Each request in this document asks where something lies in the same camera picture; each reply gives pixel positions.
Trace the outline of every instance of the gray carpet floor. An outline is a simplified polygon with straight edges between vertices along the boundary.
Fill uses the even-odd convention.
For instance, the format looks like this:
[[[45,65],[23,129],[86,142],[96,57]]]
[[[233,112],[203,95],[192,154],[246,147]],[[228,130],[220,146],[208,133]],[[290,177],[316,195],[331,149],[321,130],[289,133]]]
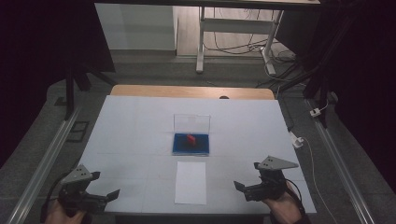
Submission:
[[[178,85],[178,86],[219,86],[254,88],[258,83],[268,81],[263,72],[262,60],[205,59],[205,72],[195,74],[194,59],[169,56],[131,56],[115,55],[116,74],[108,74],[120,84],[142,85]],[[276,66],[278,73],[287,68],[286,64]],[[75,128],[67,137],[60,155],[56,159],[43,188],[32,206],[25,223],[38,223],[41,204],[55,178],[73,168],[90,137],[102,104],[111,91],[111,87],[102,80],[89,75],[92,88],[87,93],[76,89],[77,98],[85,95],[84,106],[75,122]],[[296,149],[304,171],[309,190],[318,212],[310,215],[313,223],[361,223],[355,208],[347,195],[343,183],[335,171],[313,119],[309,116],[302,96],[303,85],[296,86],[277,96],[288,127],[297,135],[308,140],[315,163],[315,181],[313,177],[311,153],[308,144]],[[13,155],[0,170],[0,223],[7,222],[18,199],[41,161],[52,138],[58,130],[64,115],[64,81],[52,85],[48,90],[48,99],[29,132],[24,136]],[[396,197],[359,143],[348,132],[333,111],[334,101],[328,106],[328,130],[331,132],[352,176],[373,213],[376,223],[394,223],[396,220]],[[249,223],[235,218],[204,219],[163,217],[129,217],[119,219],[120,223]],[[111,214],[96,215],[93,223],[115,223]]]

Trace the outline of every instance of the white tabletop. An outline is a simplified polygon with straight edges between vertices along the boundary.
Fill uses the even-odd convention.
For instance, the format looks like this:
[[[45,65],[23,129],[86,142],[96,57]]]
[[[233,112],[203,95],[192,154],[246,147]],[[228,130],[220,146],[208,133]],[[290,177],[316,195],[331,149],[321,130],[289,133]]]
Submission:
[[[208,157],[172,155],[175,114],[211,116]],[[253,162],[268,155],[299,163],[277,101],[107,96],[80,163],[101,172],[89,193],[120,189],[107,212],[268,214],[233,185],[259,184]],[[178,161],[205,163],[205,205],[175,203]],[[301,168],[283,173],[302,192],[306,212],[316,213]]]

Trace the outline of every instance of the red object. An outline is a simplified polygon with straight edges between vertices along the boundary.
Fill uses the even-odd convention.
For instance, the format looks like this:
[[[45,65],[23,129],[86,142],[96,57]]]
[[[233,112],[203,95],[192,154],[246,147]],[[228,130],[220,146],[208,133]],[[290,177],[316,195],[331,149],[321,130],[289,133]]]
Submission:
[[[193,147],[196,146],[195,137],[192,136],[191,134],[187,134],[187,141],[188,141],[189,144],[192,145]]]

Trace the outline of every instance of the person's left hand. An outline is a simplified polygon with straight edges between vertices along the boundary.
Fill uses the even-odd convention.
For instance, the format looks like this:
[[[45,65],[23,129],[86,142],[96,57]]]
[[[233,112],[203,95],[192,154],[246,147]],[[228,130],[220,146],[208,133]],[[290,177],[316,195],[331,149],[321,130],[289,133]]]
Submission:
[[[77,211],[73,217],[68,217],[58,200],[55,200],[49,210],[45,224],[80,224],[85,213],[83,211]]]

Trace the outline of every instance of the white paper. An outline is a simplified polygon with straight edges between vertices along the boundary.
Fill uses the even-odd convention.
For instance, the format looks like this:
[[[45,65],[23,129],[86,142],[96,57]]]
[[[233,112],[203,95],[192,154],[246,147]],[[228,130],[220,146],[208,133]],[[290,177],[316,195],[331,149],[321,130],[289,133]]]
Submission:
[[[205,162],[177,162],[175,203],[206,204]]]

